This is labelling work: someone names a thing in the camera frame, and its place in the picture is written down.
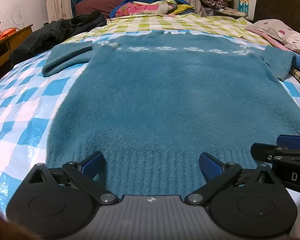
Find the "black clothing pile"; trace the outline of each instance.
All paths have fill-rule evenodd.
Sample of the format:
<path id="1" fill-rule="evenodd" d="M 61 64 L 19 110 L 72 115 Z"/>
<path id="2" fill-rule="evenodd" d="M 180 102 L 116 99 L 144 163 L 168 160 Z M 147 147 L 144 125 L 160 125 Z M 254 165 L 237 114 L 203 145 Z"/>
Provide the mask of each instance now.
<path id="1" fill-rule="evenodd" d="M 106 18 L 99 11 L 82 14 L 77 17 L 46 24 L 31 33 L 16 49 L 10 53 L 11 65 L 52 49 L 55 45 L 79 33 L 89 32 L 96 27 L 105 26 Z"/>

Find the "maroon headboard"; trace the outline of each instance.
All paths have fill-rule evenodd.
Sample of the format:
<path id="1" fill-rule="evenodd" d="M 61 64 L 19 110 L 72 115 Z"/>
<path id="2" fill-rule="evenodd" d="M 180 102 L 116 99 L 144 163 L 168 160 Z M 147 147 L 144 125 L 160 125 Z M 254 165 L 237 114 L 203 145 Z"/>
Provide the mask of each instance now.
<path id="1" fill-rule="evenodd" d="M 83 0 L 75 5 L 77 15 L 88 14 L 95 10 L 100 11 L 106 16 L 120 5 L 124 0 Z"/>

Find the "blue and white checkered sheet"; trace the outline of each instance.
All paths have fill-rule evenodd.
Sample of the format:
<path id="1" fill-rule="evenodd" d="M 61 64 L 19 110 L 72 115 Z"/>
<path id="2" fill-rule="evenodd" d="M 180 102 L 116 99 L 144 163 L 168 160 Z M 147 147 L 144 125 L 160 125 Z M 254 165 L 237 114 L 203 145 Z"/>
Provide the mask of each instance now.
<path id="1" fill-rule="evenodd" d="M 153 31 L 104 34 L 85 37 L 78 41 L 106 41 L 122 35 L 142 35 Z M 194 35 L 209 34 L 189 30 L 165 30 Z M 264 49 L 255 43 L 224 36 L 225 38 Z M 44 78 L 41 70 L 50 51 L 17 64 L 0 80 L 0 210 L 6 206 L 35 163 L 45 162 L 46 143 L 52 119 L 76 78 L 87 64 L 77 64 L 51 77 Z M 300 84 L 289 76 L 282 83 L 300 107 Z"/>

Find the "blue gripper pad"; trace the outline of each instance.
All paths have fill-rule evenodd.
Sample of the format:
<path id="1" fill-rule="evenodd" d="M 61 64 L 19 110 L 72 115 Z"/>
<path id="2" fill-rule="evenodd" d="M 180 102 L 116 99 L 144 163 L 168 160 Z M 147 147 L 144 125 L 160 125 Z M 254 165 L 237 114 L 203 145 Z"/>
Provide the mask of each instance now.
<path id="1" fill-rule="evenodd" d="M 220 175 L 226 169 L 226 165 L 223 162 L 206 152 L 200 154 L 199 167 L 207 182 Z"/>
<path id="2" fill-rule="evenodd" d="M 102 152 L 95 152 L 82 162 L 78 163 L 78 165 L 81 167 L 81 173 L 93 179 L 101 170 L 104 169 L 106 160 Z"/>
<path id="3" fill-rule="evenodd" d="M 300 150 L 300 136 L 281 134 L 277 138 L 277 145 L 285 146 L 290 150 Z"/>

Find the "white flower pattern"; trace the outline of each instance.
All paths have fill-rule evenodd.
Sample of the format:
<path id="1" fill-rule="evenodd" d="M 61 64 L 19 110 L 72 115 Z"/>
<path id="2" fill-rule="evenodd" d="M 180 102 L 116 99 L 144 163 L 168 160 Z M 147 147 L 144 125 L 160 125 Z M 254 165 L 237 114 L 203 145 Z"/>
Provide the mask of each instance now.
<path id="1" fill-rule="evenodd" d="M 132 51 L 140 51 L 140 50 L 149 50 L 149 48 L 146 47 L 129 47 Z"/>
<path id="2" fill-rule="evenodd" d="M 156 47 L 156 49 L 159 49 L 159 50 L 177 50 L 177 48 L 167 47 L 167 46 Z"/>
<path id="3" fill-rule="evenodd" d="M 199 49 L 197 47 L 189 47 L 189 48 L 183 48 L 185 50 L 190 50 L 190 51 L 200 51 L 200 52 L 204 52 L 203 49 Z"/>
<path id="4" fill-rule="evenodd" d="M 101 46 L 109 45 L 109 46 L 114 47 L 114 48 L 119 47 L 119 44 L 116 43 L 116 42 L 110 43 L 109 41 L 99 41 L 98 44 L 100 44 Z"/>
<path id="5" fill-rule="evenodd" d="M 209 52 L 214 52 L 218 54 L 228 54 L 229 52 L 227 51 L 222 51 L 221 49 L 209 49 Z"/>
<path id="6" fill-rule="evenodd" d="M 250 49 L 243 49 L 243 50 L 233 51 L 232 53 L 235 53 L 235 54 L 238 54 L 238 55 L 241 55 L 241 56 L 245 56 L 245 55 L 248 55 L 251 52 L 252 52 L 252 50 L 250 50 Z"/>
<path id="7" fill-rule="evenodd" d="M 248 48 L 250 48 L 251 46 L 249 46 L 248 44 L 246 44 L 246 45 L 239 45 L 241 48 L 243 48 L 243 49 L 248 49 Z"/>

